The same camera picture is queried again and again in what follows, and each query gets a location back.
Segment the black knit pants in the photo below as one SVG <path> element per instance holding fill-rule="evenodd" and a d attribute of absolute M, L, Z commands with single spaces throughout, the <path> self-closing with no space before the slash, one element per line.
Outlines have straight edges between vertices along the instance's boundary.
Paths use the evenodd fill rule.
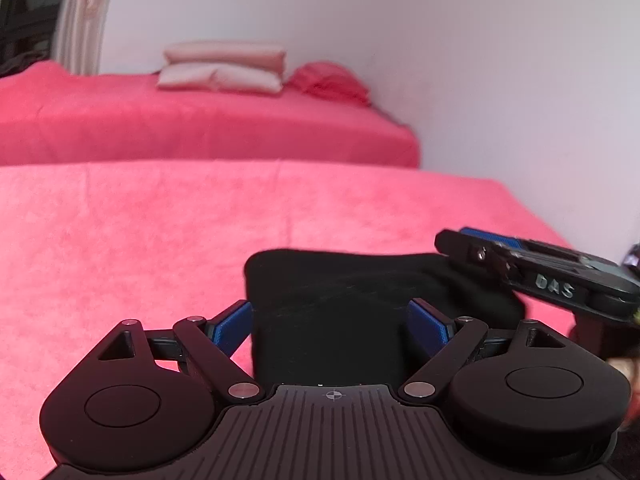
<path fill-rule="evenodd" d="M 526 313 L 503 284 L 437 254 L 273 249 L 250 256 L 244 278 L 253 373 L 267 389 L 399 387 L 427 360 L 407 325 L 413 299 L 500 330 L 513 330 Z"/>

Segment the near pink bed blanket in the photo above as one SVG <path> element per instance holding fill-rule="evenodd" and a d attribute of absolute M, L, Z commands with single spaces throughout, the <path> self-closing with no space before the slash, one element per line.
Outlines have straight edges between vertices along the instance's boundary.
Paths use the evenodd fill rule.
<path fill-rule="evenodd" d="M 104 162 L 1 171 L 1 471 L 53 467 L 38 418 L 111 328 L 213 316 L 255 252 L 429 252 L 464 226 L 560 244 L 500 183 L 311 162 Z"/>

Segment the folded red blanket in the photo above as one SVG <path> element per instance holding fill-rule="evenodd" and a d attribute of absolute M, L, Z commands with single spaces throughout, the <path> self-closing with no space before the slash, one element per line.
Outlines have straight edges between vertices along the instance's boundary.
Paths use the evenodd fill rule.
<path fill-rule="evenodd" d="M 294 70 L 286 82 L 299 92 L 343 104 L 369 107 L 370 90 L 348 68 L 331 62 L 311 62 Z"/>

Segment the lower pink pillow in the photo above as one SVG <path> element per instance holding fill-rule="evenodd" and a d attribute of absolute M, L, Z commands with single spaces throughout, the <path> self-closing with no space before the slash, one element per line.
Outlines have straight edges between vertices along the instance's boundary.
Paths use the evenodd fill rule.
<path fill-rule="evenodd" d="M 178 63 L 164 67 L 158 75 L 162 90 L 278 94 L 282 78 L 269 70 L 226 63 Z"/>

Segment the pink pillow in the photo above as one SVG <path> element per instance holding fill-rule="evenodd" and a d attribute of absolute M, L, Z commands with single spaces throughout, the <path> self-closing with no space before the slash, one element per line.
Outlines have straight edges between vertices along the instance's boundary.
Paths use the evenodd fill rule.
<path fill-rule="evenodd" d="M 178 63 L 164 67 L 158 75 L 162 90 L 278 94 L 282 78 L 269 70 L 226 63 Z"/>
<path fill-rule="evenodd" d="M 286 50 L 276 44 L 262 42 L 192 41 L 170 44 L 163 50 L 166 61 L 175 63 L 229 63 L 282 75 Z"/>

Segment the upper pink pillow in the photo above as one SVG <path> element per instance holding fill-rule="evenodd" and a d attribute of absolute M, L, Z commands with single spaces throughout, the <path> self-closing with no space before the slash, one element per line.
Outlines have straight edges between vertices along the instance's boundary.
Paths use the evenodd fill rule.
<path fill-rule="evenodd" d="M 262 42 L 192 41 L 170 44 L 163 50 L 166 61 L 175 63 L 229 63 L 282 75 L 286 50 L 276 44 Z"/>

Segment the far pink bed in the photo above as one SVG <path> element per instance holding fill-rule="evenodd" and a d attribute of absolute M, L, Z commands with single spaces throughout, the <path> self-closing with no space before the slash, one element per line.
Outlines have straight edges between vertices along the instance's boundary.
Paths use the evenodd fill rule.
<path fill-rule="evenodd" d="M 36 63 L 1 81 L 4 166 L 143 159 L 293 159 L 416 168 L 420 146 L 371 107 L 164 91 L 154 75 L 76 76 Z"/>

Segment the pink patterned curtain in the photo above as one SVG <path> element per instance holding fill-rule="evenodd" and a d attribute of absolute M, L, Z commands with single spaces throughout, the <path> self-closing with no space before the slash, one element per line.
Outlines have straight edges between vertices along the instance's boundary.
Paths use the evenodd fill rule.
<path fill-rule="evenodd" d="M 99 71 L 106 14 L 110 0 L 62 0 L 51 58 L 74 75 Z"/>

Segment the dark wooden door frame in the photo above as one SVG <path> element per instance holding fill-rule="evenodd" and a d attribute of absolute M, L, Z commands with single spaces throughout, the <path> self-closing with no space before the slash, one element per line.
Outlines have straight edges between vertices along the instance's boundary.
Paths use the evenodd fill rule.
<path fill-rule="evenodd" d="M 62 0 L 1 0 L 1 77 L 51 56 Z"/>

